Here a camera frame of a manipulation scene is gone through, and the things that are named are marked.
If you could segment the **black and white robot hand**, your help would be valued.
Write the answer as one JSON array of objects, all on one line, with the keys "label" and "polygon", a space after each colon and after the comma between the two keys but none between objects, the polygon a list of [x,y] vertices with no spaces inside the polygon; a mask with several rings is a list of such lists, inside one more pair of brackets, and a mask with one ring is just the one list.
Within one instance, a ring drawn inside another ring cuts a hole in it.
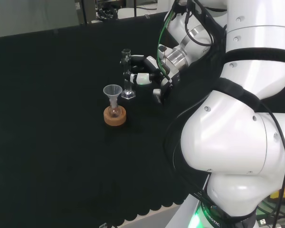
[{"label": "black and white robot hand", "polygon": [[180,71],[170,61],[167,63],[161,61],[161,66],[166,70],[168,76],[164,76],[158,68],[155,58],[151,56],[133,55],[123,57],[120,65],[126,67],[124,78],[132,85],[146,87],[156,83],[159,87],[153,89],[152,94],[160,104],[165,103],[172,89],[180,81]]}]

